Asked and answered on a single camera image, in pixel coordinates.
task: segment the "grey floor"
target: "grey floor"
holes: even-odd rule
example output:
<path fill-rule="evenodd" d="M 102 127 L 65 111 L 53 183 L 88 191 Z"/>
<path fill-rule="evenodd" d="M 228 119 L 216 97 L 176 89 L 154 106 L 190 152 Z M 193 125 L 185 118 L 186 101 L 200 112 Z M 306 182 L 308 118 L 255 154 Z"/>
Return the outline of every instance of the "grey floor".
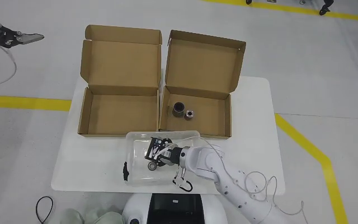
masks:
<path fill-rule="evenodd" d="M 5 96 L 71 99 L 88 24 L 161 29 L 164 43 L 171 29 L 246 41 L 242 75 L 267 78 L 275 112 L 330 157 L 348 220 L 358 222 L 354 209 L 358 184 L 356 21 L 200 0 L 17 0 L 5 5 L 0 8 L 2 24 L 45 35 L 39 43 L 12 50 L 18 72 L 0 85 L 0 95 Z M 348 0 L 335 5 L 358 9 Z M 164 44 L 162 67 L 166 52 Z M 0 54 L 0 77 L 11 69 L 11 62 Z M 37 223 L 35 204 L 43 195 L 55 199 L 52 218 L 65 208 L 81 212 L 97 206 L 123 209 L 130 194 L 51 189 L 66 118 L 67 113 L 59 111 L 0 109 L 0 223 Z M 277 197 L 278 204 L 293 212 L 304 200 L 311 224 L 336 223 L 320 164 L 277 130 L 286 182 L 286 194 Z M 221 200 L 229 223 L 247 223 Z M 292 219 L 303 223 L 302 216 Z"/>

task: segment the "black clip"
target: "black clip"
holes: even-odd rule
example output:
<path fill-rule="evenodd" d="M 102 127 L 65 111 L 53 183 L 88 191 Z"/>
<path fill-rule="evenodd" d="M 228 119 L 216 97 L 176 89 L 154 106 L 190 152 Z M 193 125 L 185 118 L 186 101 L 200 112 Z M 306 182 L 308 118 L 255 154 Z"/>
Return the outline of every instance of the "black clip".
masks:
<path fill-rule="evenodd" d="M 177 185 L 177 186 L 178 186 L 180 189 L 182 189 L 183 191 L 185 191 L 185 192 L 191 192 L 191 191 L 192 191 L 192 189 L 193 189 L 192 184 L 191 184 L 188 180 L 186 180 L 186 182 L 189 184 L 190 190 L 187 190 L 187 189 L 183 188 L 181 185 L 178 185 L 178 184 L 175 182 L 175 180 L 176 180 L 176 177 L 173 179 L 173 184 Z"/>

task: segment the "cardboard box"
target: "cardboard box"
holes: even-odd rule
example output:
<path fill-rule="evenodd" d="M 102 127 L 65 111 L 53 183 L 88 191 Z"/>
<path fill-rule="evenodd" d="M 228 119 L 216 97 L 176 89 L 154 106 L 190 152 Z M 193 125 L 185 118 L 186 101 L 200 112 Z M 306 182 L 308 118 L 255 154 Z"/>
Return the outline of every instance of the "cardboard box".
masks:
<path fill-rule="evenodd" d="M 246 43 L 172 30 L 159 130 L 197 130 L 201 136 L 231 137 L 231 99 L 238 84 Z M 182 102 L 191 120 L 173 116 Z"/>
<path fill-rule="evenodd" d="M 78 134 L 111 137 L 157 131 L 160 30 L 89 25 L 85 36 L 81 76 L 88 88 Z"/>

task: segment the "wheel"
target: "wheel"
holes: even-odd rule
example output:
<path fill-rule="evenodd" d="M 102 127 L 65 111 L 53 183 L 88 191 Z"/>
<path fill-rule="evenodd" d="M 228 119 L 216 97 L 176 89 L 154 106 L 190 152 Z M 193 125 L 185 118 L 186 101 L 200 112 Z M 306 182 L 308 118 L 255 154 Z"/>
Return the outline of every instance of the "wheel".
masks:
<path fill-rule="evenodd" d="M 149 162 L 148 163 L 148 169 L 150 170 L 150 171 L 154 171 L 154 170 L 156 170 L 156 168 L 157 168 L 157 163 L 156 162 Z"/>

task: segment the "yellow tape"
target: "yellow tape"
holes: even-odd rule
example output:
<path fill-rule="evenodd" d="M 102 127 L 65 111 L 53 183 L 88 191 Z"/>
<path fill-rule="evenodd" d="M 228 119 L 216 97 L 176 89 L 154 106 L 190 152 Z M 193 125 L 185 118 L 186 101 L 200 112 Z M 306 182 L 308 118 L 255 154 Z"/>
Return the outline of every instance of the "yellow tape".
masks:
<path fill-rule="evenodd" d="M 266 10 L 276 10 L 276 11 L 284 11 L 284 12 L 293 12 L 300 13 L 306 15 L 319 15 L 319 10 L 313 10 L 310 8 L 301 8 L 294 6 L 282 6 L 274 3 L 263 3 L 263 2 L 253 2 L 251 4 L 246 4 L 245 0 L 203 0 L 205 2 L 214 2 L 214 3 L 222 3 L 222 4 L 233 4 L 236 6 L 247 6 L 252 8 L 263 8 Z M 358 20 L 358 15 L 346 14 L 346 13 L 338 13 L 338 12 L 327 12 L 325 17 L 333 17 L 333 18 L 345 18 L 348 20 Z"/>
<path fill-rule="evenodd" d="M 328 194 L 331 199 L 332 209 L 335 214 L 336 223 L 348 223 L 340 190 L 336 181 L 335 172 L 333 171 L 332 163 L 329 158 L 323 154 L 314 144 L 307 140 L 301 133 L 299 133 L 294 127 L 292 127 L 279 114 L 275 114 L 275 118 L 277 126 L 280 127 L 288 136 L 290 136 L 298 145 L 304 148 L 321 164 L 324 179 L 326 180 Z"/>
<path fill-rule="evenodd" d="M 69 111 L 70 100 L 0 96 L 0 108 Z"/>

